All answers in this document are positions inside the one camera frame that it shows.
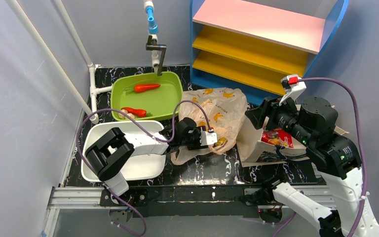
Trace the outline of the red snack packet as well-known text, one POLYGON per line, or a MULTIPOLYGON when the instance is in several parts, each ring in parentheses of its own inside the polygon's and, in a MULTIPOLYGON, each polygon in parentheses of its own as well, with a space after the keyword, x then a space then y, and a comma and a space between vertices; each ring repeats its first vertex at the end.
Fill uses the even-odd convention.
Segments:
POLYGON ((271 144, 283 146, 286 148, 293 148, 292 136, 282 129, 266 130, 262 133, 261 141, 271 144))

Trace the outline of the banana print plastic bag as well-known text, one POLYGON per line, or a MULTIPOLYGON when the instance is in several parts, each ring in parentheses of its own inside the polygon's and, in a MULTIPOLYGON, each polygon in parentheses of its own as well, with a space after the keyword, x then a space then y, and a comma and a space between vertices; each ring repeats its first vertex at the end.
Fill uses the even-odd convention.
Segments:
POLYGON ((247 97, 240 89, 223 87, 185 91, 182 100, 191 100, 199 104, 206 112, 218 139, 226 137, 228 141, 223 146, 210 145, 201 150, 190 151, 180 147, 177 152, 171 154, 174 165, 182 165, 198 155, 222 155, 234 147, 248 107, 247 97))

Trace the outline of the yellow snack packet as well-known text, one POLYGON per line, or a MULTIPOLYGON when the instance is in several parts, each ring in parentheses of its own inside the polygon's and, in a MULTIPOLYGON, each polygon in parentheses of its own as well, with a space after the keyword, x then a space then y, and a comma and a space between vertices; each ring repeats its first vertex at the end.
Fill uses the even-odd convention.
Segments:
POLYGON ((228 141, 228 139, 226 137, 222 137, 222 138, 218 139, 216 143, 214 143, 214 147, 223 146, 227 143, 227 141, 228 141))

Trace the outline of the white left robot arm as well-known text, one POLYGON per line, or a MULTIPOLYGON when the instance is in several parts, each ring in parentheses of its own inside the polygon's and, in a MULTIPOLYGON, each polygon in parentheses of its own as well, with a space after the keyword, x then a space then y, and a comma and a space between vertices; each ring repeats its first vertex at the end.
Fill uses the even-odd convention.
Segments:
POLYGON ((205 149, 216 141, 214 132, 204 125, 197 126, 190 118, 168 127, 155 120, 109 122, 89 131, 82 156, 98 180, 120 196, 129 189, 123 174, 126 166, 135 180, 148 179, 152 175, 152 156, 162 157, 180 147, 205 149))

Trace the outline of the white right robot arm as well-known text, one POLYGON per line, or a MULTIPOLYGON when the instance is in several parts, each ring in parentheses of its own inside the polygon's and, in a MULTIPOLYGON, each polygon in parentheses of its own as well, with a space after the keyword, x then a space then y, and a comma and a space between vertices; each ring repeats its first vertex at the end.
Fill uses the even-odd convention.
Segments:
POLYGON ((292 99, 265 98, 245 112, 255 129, 281 128, 305 146, 308 159, 328 185, 336 209, 330 209, 293 188, 284 178, 272 177, 258 190, 261 201, 277 201, 311 223, 322 237, 379 237, 364 190, 364 164, 357 146, 335 132, 338 112, 320 97, 308 97, 297 108, 292 99))

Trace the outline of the beige canvas tote bag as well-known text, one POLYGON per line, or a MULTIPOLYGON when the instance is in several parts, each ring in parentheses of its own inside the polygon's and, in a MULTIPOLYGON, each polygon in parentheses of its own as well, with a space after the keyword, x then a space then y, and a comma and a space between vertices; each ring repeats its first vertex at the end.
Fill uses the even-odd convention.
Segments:
POLYGON ((262 141, 264 129, 256 130, 248 118, 245 119, 236 139, 238 157, 242 167, 271 165, 291 161, 308 161, 305 146, 293 139, 292 148, 282 148, 280 158, 276 146, 262 141))

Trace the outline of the green plastic basin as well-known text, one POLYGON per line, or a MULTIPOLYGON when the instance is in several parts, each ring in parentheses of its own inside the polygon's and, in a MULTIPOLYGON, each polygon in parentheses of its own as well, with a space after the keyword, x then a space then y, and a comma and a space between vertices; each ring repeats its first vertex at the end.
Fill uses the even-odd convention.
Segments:
POLYGON ((121 110, 124 107, 143 109, 151 114, 142 120, 171 119, 175 106, 181 101, 183 93, 179 76, 174 72, 146 73, 119 78, 114 82, 111 92, 111 108, 121 110), (134 86, 142 84, 160 84, 159 88, 141 93, 134 92, 134 86))

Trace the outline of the red toy chili pepper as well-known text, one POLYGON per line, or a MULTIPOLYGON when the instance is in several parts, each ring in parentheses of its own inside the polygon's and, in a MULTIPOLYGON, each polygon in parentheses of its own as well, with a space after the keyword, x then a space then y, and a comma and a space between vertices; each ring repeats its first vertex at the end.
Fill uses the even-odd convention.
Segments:
POLYGON ((133 109, 131 107, 123 107, 121 108, 122 110, 127 111, 128 113, 131 113, 139 118, 146 118, 146 117, 151 117, 152 114, 148 113, 146 110, 143 109, 133 109))

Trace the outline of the white plastic basin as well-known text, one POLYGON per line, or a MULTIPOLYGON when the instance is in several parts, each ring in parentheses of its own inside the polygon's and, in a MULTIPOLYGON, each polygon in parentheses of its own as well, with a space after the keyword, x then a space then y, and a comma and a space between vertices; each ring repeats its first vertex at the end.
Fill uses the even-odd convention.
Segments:
MULTIPOLYGON (((137 122, 150 134, 155 134, 164 128, 160 122, 155 120, 138 120, 137 122)), ((148 138, 148 136, 138 126, 128 120, 101 123, 90 129, 83 145, 83 152, 85 152, 85 150, 102 135, 114 127, 118 127, 123 133, 126 134, 143 135, 148 138)), ((153 154, 131 157, 121 169, 121 173, 126 181, 153 179, 159 176, 164 170, 165 160, 166 155, 153 154)), ((81 165, 81 174, 86 181, 101 182, 97 175, 94 174, 83 161, 81 165)))

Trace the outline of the orange toy carrot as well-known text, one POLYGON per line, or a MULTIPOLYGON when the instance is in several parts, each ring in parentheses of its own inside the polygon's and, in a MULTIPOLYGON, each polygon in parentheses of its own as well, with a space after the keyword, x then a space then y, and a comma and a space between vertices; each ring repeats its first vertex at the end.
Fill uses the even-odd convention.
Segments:
POLYGON ((132 88, 125 89, 125 94, 130 93, 143 93, 149 90, 154 90, 161 87, 161 84, 151 83, 151 84, 137 84, 132 88))

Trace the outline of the beige toy mushroom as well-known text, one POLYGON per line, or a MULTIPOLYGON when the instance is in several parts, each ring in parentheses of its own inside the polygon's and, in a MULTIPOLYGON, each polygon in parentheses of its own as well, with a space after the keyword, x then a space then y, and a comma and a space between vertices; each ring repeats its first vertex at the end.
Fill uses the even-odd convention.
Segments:
POLYGON ((122 109, 121 112, 118 113, 118 117, 119 119, 129 119, 129 118, 135 119, 136 118, 132 113, 124 109, 122 109))

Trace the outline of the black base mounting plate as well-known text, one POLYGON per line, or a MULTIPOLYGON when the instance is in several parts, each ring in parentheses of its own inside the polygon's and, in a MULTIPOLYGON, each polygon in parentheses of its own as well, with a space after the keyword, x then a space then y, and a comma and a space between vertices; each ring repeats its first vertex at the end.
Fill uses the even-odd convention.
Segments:
POLYGON ((243 216, 256 218, 273 207, 256 192, 259 186, 134 186, 120 197, 144 217, 243 216))

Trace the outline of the colourful wooden shelf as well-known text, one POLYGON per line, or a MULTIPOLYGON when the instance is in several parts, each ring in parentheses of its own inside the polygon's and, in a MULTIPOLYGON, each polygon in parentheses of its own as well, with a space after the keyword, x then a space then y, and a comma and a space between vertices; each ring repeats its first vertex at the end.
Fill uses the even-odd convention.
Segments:
POLYGON ((335 1, 324 18, 246 0, 190 3, 190 81, 238 88, 251 104, 284 94, 281 79, 307 77, 348 8, 335 1))

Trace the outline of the white pipe faucet stand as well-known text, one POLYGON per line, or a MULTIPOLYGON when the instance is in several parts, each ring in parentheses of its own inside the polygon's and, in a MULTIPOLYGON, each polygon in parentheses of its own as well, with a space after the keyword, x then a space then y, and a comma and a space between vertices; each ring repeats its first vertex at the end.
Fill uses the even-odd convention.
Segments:
POLYGON ((162 76, 162 68, 167 45, 158 43, 158 25, 154 17, 154 4, 152 0, 144 1, 144 10, 148 21, 148 40, 146 43, 146 51, 152 52, 152 67, 157 73, 157 76, 162 76))

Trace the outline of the white diagonal pole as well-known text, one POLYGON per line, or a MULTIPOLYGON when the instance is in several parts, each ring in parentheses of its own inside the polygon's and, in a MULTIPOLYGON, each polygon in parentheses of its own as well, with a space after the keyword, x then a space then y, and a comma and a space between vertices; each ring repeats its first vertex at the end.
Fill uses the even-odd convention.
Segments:
POLYGON ((27 30, 27 32, 30 34, 30 36, 33 38, 33 40, 38 44, 38 46, 43 50, 44 54, 46 55, 48 61, 55 69, 57 75, 61 78, 62 82, 67 87, 68 91, 73 95, 73 97, 76 99, 76 101, 79 103, 79 105, 82 107, 84 112, 90 116, 90 121, 94 124, 97 124, 99 122, 99 118, 96 114, 96 112, 92 112, 91 108, 87 105, 85 100, 82 98, 74 84, 71 82, 70 78, 58 62, 55 55, 50 50, 49 46, 35 27, 35 25, 30 20, 29 16, 17 0, 6 0, 6 3, 11 8, 11 10, 14 12, 14 14, 17 16, 17 18, 20 20, 24 28, 27 30))

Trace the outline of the aluminium frame rail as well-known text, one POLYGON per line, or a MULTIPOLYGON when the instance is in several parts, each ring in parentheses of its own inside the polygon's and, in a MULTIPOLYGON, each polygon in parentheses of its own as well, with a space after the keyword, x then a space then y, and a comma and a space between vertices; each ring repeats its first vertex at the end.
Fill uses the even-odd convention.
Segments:
POLYGON ((46 208, 44 227, 40 235, 42 237, 54 235, 61 210, 99 209, 102 191, 102 187, 52 188, 46 208))

